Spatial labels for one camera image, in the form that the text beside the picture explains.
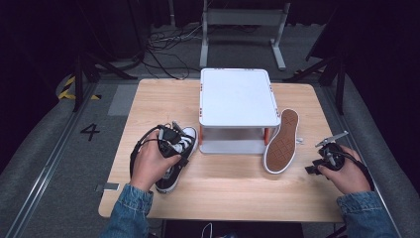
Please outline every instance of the dark background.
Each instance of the dark background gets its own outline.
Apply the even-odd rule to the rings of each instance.
[[[140,29],[146,31],[136,32],[134,26],[124,28],[133,24],[133,20],[119,19],[118,11],[127,11],[129,1],[118,2],[121,5],[115,0],[101,1],[100,5],[93,0],[0,2],[0,171],[28,133],[57,104],[56,87],[74,71],[74,59],[80,51],[95,53],[109,61],[135,58],[142,51],[150,25],[170,24],[166,1],[145,0],[137,11],[144,16],[139,20],[143,24]],[[199,21],[202,5],[198,2],[202,4],[202,1],[173,1],[176,26]],[[325,1],[304,2],[292,4],[289,24],[325,24],[336,7]],[[347,74],[397,162],[419,190],[417,9],[418,4],[412,1],[346,5],[332,19],[332,27],[321,35],[311,57],[323,59],[333,55],[341,40],[352,43],[346,58]],[[113,34],[116,29],[123,32]]]

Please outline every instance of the white shoelace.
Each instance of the white shoelace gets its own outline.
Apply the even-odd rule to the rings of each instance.
[[[188,137],[181,137],[181,140],[178,144],[172,145],[172,147],[178,152],[183,152],[184,149],[188,148],[191,145],[191,139]]]

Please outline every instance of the hand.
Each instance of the hand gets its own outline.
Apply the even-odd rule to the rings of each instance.
[[[360,161],[358,153],[350,148],[341,146],[344,153],[349,153],[356,160]],[[339,171],[319,166],[318,171],[326,178],[330,179],[337,189],[343,194],[349,194],[360,191],[370,191],[370,185],[362,171],[349,159],[345,159],[343,167]]]
[[[158,131],[149,134],[146,140],[156,139]],[[158,141],[144,143],[136,156],[130,185],[149,191],[152,185],[164,176],[164,173],[181,159],[181,155],[164,158],[159,149]]]

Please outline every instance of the sneaker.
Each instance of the sneaker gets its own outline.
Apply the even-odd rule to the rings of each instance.
[[[263,167],[270,174],[287,169],[296,150],[296,131],[299,115],[292,109],[281,112],[280,127],[268,143],[263,154]]]
[[[181,160],[173,167],[169,168],[163,178],[155,183],[157,191],[160,193],[168,193],[173,191],[178,183],[182,169],[188,164],[188,159],[195,152],[198,145],[197,131],[192,127],[182,129],[185,135],[181,136],[181,140],[172,145],[172,147],[181,155]]]

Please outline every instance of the denim sleeve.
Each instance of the denim sleeve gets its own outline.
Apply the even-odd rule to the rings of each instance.
[[[146,216],[151,210],[153,198],[151,192],[126,184],[114,205],[108,226],[100,237],[148,237]]]
[[[388,214],[373,191],[351,193],[337,199],[349,237],[397,237]]]

